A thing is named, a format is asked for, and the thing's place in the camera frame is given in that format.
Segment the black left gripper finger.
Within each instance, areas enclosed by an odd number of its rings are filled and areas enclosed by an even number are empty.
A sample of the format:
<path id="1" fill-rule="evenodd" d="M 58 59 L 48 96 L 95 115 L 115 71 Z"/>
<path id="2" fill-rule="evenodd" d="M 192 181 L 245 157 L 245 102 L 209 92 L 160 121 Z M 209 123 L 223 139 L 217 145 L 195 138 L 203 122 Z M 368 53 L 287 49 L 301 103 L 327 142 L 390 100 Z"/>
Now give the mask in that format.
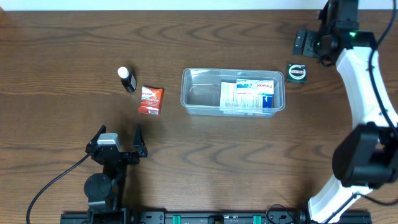
<path id="1" fill-rule="evenodd" d="M 147 157 L 147 147 L 142 136 L 140 124 L 137 125 L 136 132 L 134 134 L 133 146 L 139 157 Z"/>
<path id="2" fill-rule="evenodd" d="M 86 145 L 86 153 L 94 153 L 98 148 L 98 139 L 101 134 L 106 132 L 106 126 L 102 125 L 94 137 Z"/>

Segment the white blue medicine box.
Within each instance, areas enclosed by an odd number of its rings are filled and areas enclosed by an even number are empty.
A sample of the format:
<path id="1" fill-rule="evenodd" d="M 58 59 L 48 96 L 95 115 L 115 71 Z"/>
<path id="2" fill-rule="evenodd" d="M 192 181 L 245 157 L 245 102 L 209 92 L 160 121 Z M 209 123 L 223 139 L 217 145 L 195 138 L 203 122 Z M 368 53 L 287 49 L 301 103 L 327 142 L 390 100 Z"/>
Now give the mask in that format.
<path id="1" fill-rule="evenodd" d="M 243 113 L 265 113 L 273 107 L 274 95 L 240 95 L 236 91 L 236 81 L 222 82 L 220 90 L 220 110 Z"/>

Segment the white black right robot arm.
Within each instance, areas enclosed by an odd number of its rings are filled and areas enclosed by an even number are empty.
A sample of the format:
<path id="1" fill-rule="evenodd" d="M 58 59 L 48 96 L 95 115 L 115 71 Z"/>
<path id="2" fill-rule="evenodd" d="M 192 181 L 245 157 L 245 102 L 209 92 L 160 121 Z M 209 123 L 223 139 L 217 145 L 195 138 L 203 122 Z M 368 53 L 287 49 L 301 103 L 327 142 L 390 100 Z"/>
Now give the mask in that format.
<path id="1" fill-rule="evenodd" d="M 320 28 L 297 32 L 293 53 L 335 67 L 346 88 L 352 132 L 336 148 L 333 174 L 295 223 L 370 223 L 352 204 L 397 180 L 397 113 L 379 69 L 381 38 L 361 30 L 357 1 L 329 0 Z"/>

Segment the white blue Panadol box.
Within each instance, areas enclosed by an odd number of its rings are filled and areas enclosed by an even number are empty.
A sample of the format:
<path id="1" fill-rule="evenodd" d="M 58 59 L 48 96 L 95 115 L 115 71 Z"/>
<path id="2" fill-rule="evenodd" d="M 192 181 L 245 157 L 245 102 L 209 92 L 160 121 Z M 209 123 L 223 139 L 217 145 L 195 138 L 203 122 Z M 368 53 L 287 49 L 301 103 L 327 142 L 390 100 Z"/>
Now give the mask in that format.
<path id="1" fill-rule="evenodd" d="M 236 91 L 240 95 L 273 95 L 274 82 L 272 80 L 236 80 Z"/>

